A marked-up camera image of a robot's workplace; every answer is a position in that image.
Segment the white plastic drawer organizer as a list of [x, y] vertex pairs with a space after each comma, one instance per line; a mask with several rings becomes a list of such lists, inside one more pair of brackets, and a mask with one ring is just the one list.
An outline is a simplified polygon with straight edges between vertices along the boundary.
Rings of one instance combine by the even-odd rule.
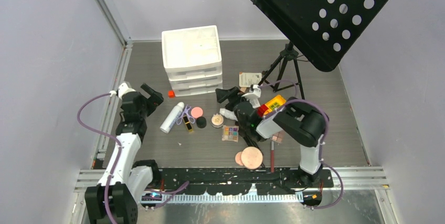
[[223, 86], [217, 26], [166, 30], [161, 39], [163, 66], [175, 96], [212, 93]]

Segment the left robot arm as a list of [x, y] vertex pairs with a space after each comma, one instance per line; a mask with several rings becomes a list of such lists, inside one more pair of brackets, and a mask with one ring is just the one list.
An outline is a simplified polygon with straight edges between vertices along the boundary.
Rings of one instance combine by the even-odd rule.
[[141, 85], [149, 96], [122, 83], [108, 96], [121, 100], [121, 119], [115, 135], [94, 129], [81, 119], [85, 128], [115, 141], [109, 164], [95, 186], [85, 192], [86, 208], [90, 223], [136, 223], [138, 205], [145, 188], [156, 189], [161, 182], [156, 161], [135, 161], [146, 131], [146, 118], [164, 101], [161, 93], [146, 83]]

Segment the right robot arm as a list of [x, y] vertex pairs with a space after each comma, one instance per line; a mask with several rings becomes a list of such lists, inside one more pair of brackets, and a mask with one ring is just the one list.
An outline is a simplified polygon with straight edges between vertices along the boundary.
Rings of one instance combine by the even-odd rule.
[[227, 101], [225, 109], [234, 113], [240, 136], [247, 142], [263, 142], [279, 132], [285, 132], [300, 144], [297, 177], [305, 187], [314, 187], [321, 179], [323, 163], [321, 144], [327, 133], [329, 118], [316, 104], [290, 97], [271, 112], [259, 103], [261, 86], [253, 84], [249, 92], [239, 88], [217, 88], [218, 103]]

